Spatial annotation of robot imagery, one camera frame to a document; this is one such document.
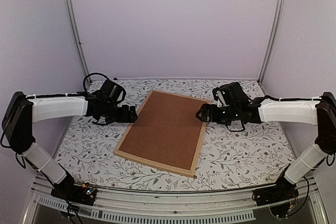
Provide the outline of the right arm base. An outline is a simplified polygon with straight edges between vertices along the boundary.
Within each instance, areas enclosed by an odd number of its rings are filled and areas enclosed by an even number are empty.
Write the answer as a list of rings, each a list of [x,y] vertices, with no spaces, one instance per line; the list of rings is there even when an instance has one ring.
[[[251,196],[257,206],[269,205],[271,214],[278,218],[287,218],[293,211],[297,203],[299,192],[296,185],[273,185],[256,189]]]

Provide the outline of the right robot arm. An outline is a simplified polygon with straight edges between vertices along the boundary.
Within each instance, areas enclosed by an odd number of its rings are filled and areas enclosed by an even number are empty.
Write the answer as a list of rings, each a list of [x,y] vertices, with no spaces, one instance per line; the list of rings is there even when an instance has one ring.
[[[335,157],[335,97],[325,92],[311,98],[274,98],[269,95],[251,99],[238,82],[213,89],[216,104],[204,103],[195,116],[201,122],[229,126],[267,122],[304,123],[317,126],[315,141],[285,170],[271,190],[276,201],[291,194],[292,186],[317,168],[328,156]]]

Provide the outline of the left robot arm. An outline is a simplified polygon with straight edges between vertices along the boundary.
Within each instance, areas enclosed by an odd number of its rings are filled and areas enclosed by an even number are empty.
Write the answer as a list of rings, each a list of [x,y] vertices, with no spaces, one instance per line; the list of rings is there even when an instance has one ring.
[[[73,116],[92,117],[95,125],[111,123],[134,123],[138,116],[134,106],[123,105],[125,89],[106,77],[100,89],[90,93],[87,87],[77,93],[25,95],[13,94],[2,120],[1,147],[11,149],[21,157],[20,165],[29,163],[58,185],[58,192],[67,200],[78,195],[73,177],[58,164],[33,136],[33,124]]]

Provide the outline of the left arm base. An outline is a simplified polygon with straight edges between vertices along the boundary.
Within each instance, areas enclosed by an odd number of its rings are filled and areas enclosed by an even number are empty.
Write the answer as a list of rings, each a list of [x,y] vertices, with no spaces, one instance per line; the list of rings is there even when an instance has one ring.
[[[89,183],[75,185],[71,181],[61,182],[60,184],[54,184],[51,195],[65,201],[93,206],[97,188]]]

